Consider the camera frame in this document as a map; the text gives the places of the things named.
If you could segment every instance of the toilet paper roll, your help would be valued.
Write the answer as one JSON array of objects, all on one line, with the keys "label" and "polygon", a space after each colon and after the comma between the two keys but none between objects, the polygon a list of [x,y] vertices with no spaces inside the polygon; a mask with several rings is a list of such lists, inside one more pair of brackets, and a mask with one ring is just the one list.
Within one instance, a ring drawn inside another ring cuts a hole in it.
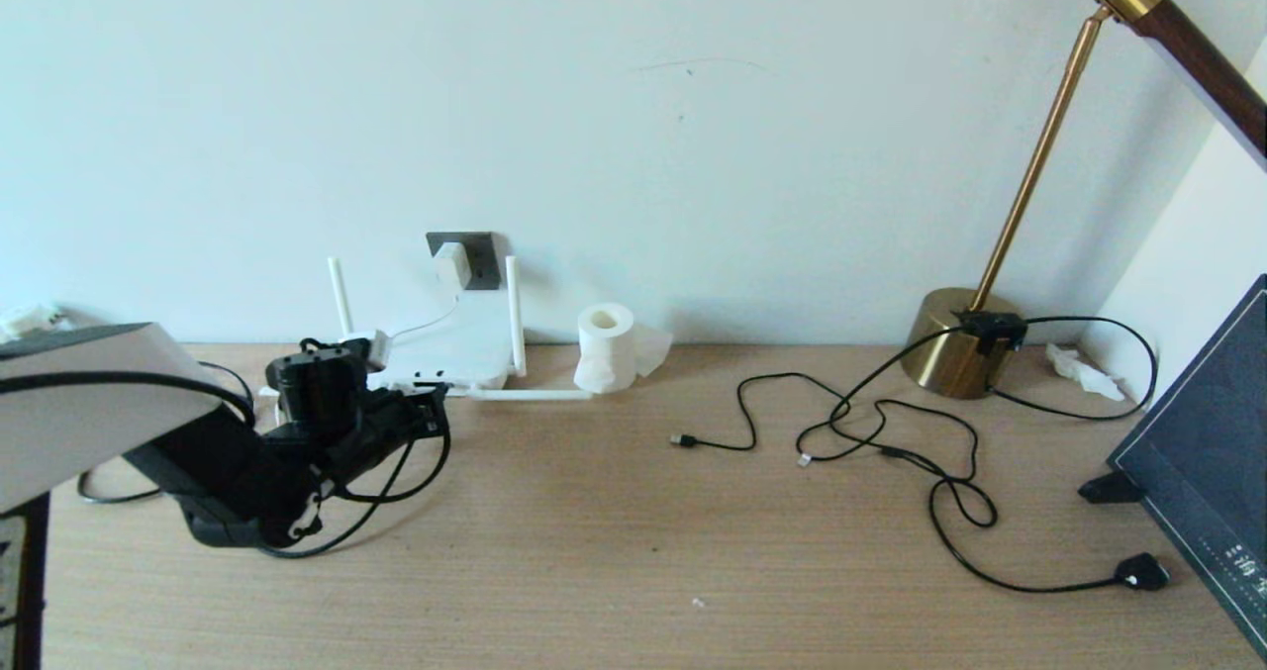
[{"label": "toilet paper roll", "polygon": [[620,304],[589,305],[576,319],[580,363],[573,379],[588,391],[618,391],[637,377],[634,313]]},{"label": "toilet paper roll", "polygon": [[634,319],[620,304],[595,304],[576,319],[580,363],[573,379],[588,391],[618,391],[649,376],[669,356],[673,336]]}]

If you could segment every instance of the desk lamp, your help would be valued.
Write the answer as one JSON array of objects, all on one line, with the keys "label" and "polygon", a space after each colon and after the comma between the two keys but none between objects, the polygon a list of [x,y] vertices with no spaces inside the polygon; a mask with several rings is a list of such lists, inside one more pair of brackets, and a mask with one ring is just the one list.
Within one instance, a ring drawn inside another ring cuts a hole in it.
[{"label": "desk lamp", "polygon": [[1100,25],[1107,18],[1126,24],[1135,34],[1149,39],[1154,48],[1173,57],[1183,73],[1195,82],[1196,92],[1210,110],[1240,139],[1258,165],[1267,168],[1267,106],[1232,62],[1210,43],[1172,0],[1095,0],[1073,43],[1055,101],[1039,134],[1020,191],[1012,203],[993,253],[976,290],[939,288],[924,296],[911,327],[908,344],[922,337],[963,327],[933,341],[902,360],[902,369],[920,386],[949,398],[983,398],[998,380],[1011,351],[1024,337],[1024,323],[1016,305],[991,294],[1003,256],[1020,227],[1025,208],[1047,165],[1064,114],[1086,70]]}]

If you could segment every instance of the desk surface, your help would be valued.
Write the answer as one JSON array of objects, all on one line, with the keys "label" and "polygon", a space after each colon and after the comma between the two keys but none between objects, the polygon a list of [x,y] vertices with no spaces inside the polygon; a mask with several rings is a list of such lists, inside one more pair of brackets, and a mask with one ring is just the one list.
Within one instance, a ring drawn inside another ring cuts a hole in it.
[{"label": "desk surface", "polygon": [[[190,346],[253,388],[289,346]],[[684,432],[742,441],[735,385],[805,371],[848,389],[892,353],[868,346],[679,346],[635,389],[585,403],[450,400],[449,467],[334,552],[280,561],[199,546],[167,499],[89,507],[53,494],[46,667],[1254,667],[1249,645],[1139,505],[1074,493],[1133,422],[1081,423],[1007,400],[946,400],[893,369],[896,396],[982,432],[978,531],[943,519],[969,559],[1058,585],[1158,555],[1161,593],[996,589],[941,547],[933,477],[872,452],[802,469],[792,439],[830,401],[796,381],[750,389],[755,453],[679,450]],[[564,385],[574,346],[530,350],[526,386]],[[1026,351],[1009,388],[1107,409]],[[271,405],[261,404],[271,422]],[[860,409],[859,429],[877,418]],[[884,438],[962,469],[963,432],[897,412]],[[813,439],[826,453],[839,441]],[[431,469],[419,445],[398,486]],[[378,489],[383,470],[357,488]],[[99,491],[146,483],[111,462]],[[329,504],[328,529],[355,508]]]}]

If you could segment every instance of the tissue paper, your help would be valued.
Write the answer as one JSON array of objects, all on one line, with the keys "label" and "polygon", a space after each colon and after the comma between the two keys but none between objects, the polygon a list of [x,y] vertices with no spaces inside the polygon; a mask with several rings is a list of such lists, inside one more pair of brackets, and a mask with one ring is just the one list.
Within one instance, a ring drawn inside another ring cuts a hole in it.
[{"label": "tissue paper", "polygon": [[1082,382],[1082,390],[1096,391],[1109,400],[1126,400],[1126,395],[1117,390],[1117,382],[1112,377],[1096,371],[1091,366],[1078,360],[1077,351],[1063,351],[1054,344],[1047,344],[1047,360],[1050,360],[1055,372],[1068,377],[1071,381]]},{"label": "tissue paper", "polygon": [[576,319],[580,362],[573,380],[588,391],[618,391],[664,363],[673,336],[639,324],[621,304],[589,305]]}]

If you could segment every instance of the white wall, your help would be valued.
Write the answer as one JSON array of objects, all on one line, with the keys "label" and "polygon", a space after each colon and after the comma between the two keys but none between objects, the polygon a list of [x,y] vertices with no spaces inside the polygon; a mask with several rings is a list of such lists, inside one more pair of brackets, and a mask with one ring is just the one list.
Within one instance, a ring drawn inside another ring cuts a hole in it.
[{"label": "white wall", "polygon": [[[1239,66],[1267,0],[1177,0]],[[525,318],[898,342],[973,286],[1091,0],[0,0],[0,305],[185,341],[435,313],[494,229]],[[687,65],[669,66],[688,61]],[[1104,301],[1210,117],[1105,29],[997,291]]]},{"label": "white wall", "polygon": [[[1267,42],[1247,77],[1267,91]],[[1130,323],[1154,346],[1163,391],[1263,272],[1267,174],[1226,129],[1215,128],[1100,315]],[[1147,357],[1112,327],[1090,328],[1082,346],[1126,377],[1133,398],[1148,389]]]}]

